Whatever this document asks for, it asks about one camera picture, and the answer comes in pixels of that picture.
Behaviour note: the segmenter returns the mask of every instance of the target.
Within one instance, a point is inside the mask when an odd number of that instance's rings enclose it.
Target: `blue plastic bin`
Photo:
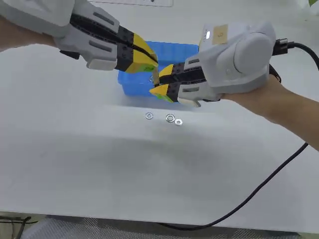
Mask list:
[[[159,71],[170,64],[184,62],[188,57],[198,53],[197,45],[147,42],[155,51],[159,60]],[[122,85],[124,94],[127,96],[153,96],[149,90],[153,88],[150,81],[152,73],[140,72],[135,74],[119,72],[118,82]]]

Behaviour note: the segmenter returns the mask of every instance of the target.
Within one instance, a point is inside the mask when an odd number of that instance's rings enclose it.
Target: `human hand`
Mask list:
[[[290,100],[291,91],[287,90],[273,75],[269,75],[269,80],[265,86],[254,91],[241,94],[226,94],[223,99],[234,101],[251,112],[275,122],[276,116],[282,114],[279,112],[278,105]]]
[[[0,50],[31,44],[55,46],[51,36],[17,26],[0,16]]]

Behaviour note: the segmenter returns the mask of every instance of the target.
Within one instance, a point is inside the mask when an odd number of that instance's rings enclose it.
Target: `metal washer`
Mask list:
[[[173,123],[175,122],[175,116],[172,115],[172,114],[168,114],[166,117],[165,117],[166,121],[169,122],[169,123]]]
[[[153,119],[154,115],[151,113],[151,112],[148,112],[145,114],[145,118],[148,119],[148,120],[151,120]]]
[[[181,119],[176,119],[175,120],[175,125],[181,126],[181,125],[183,125],[183,121]]]

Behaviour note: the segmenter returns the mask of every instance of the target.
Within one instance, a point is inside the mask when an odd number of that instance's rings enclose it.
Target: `green object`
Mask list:
[[[309,0],[309,5],[310,6],[314,5],[316,3],[316,1],[318,1],[318,0]]]

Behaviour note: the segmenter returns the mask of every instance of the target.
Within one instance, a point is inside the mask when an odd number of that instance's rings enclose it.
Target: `white tabletop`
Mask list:
[[[145,40],[197,44],[206,22],[269,19],[278,38],[319,52],[318,20],[290,0],[99,6]],[[232,102],[190,109],[126,97],[116,71],[88,70],[53,48],[6,51],[0,63],[2,211],[205,224],[241,203],[303,144]],[[272,63],[285,86],[319,100],[309,56],[292,50]],[[168,113],[183,126],[167,123]],[[219,225],[319,233],[318,158],[309,147]]]

